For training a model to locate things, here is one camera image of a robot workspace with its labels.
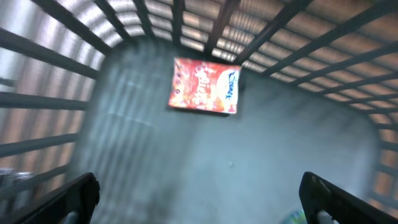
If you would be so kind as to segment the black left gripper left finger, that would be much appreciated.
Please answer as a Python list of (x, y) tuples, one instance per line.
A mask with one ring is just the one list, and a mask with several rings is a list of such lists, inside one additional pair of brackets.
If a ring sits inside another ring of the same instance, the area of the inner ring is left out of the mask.
[(9, 224), (60, 223), (74, 213), (75, 223), (89, 223), (100, 201), (100, 183), (87, 172), (9, 215)]

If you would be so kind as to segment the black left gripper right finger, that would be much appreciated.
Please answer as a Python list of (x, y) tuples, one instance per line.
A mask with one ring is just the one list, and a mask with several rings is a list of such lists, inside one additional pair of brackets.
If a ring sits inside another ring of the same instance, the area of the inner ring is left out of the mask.
[(393, 216), (312, 172), (303, 174), (299, 197), (309, 224), (397, 224)]

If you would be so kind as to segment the round metal tin can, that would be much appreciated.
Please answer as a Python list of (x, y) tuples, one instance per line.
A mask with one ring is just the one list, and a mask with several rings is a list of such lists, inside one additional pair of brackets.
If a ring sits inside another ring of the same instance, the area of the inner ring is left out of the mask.
[(302, 209), (298, 209), (286, 215), (279, 224), (307, 224), (307, 219), (304, 211)]

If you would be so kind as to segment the red snack packet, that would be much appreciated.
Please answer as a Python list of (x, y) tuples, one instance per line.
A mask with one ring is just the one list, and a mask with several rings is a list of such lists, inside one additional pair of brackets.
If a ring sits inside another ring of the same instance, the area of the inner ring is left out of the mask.
[(235, 114), (240, 73), (239, 65), (175, 58), (169, 106)]

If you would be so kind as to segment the grey plastic mesh basket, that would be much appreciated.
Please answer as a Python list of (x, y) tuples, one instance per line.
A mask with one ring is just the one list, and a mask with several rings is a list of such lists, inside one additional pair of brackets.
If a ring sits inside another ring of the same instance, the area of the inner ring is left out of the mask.
[[(169, 106), (175, 58), (237, 113)], [(397, 2), (2, 1), (1, 222), (87, 172), (89, 223), (279, 223), (305, 172), (397, 219)]]

